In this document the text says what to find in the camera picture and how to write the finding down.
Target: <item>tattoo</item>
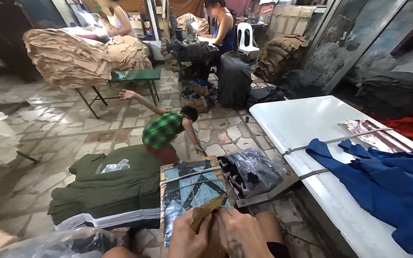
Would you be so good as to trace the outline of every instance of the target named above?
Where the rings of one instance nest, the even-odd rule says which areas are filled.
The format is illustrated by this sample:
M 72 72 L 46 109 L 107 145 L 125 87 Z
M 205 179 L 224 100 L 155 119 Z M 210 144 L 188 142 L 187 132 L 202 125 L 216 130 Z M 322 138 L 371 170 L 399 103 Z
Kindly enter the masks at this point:
M 245 252 L 243 250 L 242 243 L 238 242 L 237 239 L 232 239 L 229 242 L 229 255 L 230 258 L 245 258 Z

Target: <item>red shorts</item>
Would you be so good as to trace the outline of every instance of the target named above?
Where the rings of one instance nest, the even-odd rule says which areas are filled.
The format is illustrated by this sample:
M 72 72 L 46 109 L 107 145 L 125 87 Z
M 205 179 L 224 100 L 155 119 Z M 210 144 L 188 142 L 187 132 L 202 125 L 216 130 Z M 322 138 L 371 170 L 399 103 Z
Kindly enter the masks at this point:
M 159 160 L 161 160 L 164 165 L 167 164 L 173 164 L 179 161 L 178 156 L 176 155 L 176 152 L 173 148 L 173 146 L 171 146 L 171 144 L 168 144 L 166 147 L 159 149 L 159 150 L 154 150 L 153 148 L 146 146 L 146 149 L 154 156 L 156 156 L 157 158 L 159 158 Z

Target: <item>green bench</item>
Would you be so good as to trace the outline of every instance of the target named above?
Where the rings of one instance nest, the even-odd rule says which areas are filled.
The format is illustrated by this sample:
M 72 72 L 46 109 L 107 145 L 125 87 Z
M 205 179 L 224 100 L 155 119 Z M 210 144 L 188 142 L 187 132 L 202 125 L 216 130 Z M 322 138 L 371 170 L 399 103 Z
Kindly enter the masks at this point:
M 154 84 L 155 80 L 160 80 L 160 70 L 133 70 L 133 71 L 125 71 L 125 72 L 111 72 L 111 79 L 108 80 L 108 83 L 146 81 L 149 87 L 149 91 L 151 92 L 154 105 L 157 106 L 156 97 L 158 101 L 160 101 L 160 99 L 157 93 L 156 85 Z M 152 82 L 152 86 L 154 87 L 154 91 L 156 93 L 155 95 L 154 95 L 154 91 L 152 91 L 151 82 Z M 90 111 L 96 117 L 96 119 L 100 119 L 100 118 L 96 115 L 95 111 L 92 109 L 92 106 L 91 106 L 95 100 L 99 99 L 103 102 L 103 104 L 105 104 L 105 106 L 107 106 L 108 103 L 106 103 L 105 100 L 119 98 L 119 97 L 104 98 L 103 96 L 101 96 L 100 92 L 96 89 L 96 87 L 92 86 L 92 89 L 94 89 L 94 91 L 96 92 L 96 97 L 92 100 L 91 103 L 89 103 L 87 102 L 85 97 L 82 95 L 79 88 L 75 88 L 75 89 L 81 96 L 82 100 L 84 100 L 85 104 L 89 107 Z

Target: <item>blue tank top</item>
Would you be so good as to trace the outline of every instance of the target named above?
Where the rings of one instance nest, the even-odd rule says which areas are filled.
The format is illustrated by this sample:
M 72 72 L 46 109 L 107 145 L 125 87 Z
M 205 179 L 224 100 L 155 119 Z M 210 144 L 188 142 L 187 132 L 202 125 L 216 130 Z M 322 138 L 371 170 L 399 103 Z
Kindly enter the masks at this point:
M 218 33 L 219 25 L 215 22 L 213 27 L 213 38 L 216 38 Z M 224 54 L 225 52 L 229 52 L 234 49 L 234 37 L 236 37 L 235 26 L 233 26 L 232 29 L 226 33 L 223 43 L 217 46 L 221 53 Z

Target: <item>child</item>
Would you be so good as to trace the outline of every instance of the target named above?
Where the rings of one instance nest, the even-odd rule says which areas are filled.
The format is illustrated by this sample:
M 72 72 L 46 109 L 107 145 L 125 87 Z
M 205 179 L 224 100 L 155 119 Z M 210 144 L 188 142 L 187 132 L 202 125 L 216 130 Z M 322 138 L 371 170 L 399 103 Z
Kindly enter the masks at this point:
M 172 164 L 179 161 L 170 142 L 176 135 L 183 131 L 187 132 L 196 148 L 196 152 L 205 155 L 192 128 L 192 123 L 199 117 L 199 113 L 195 107 L 185 106 L 181 109 L 181 114 L 177 114 L 167 109 L 154 106 L 149 100 L 134 91 L 122 90 L 122 92 L 119 93 L 119 97 L 121 97 L 121 99 L 138 100 L 148 109 L 151 109 L 154 113 L 161 116 L 145 127 L 142 139 L 146 149 L 165 164 Z

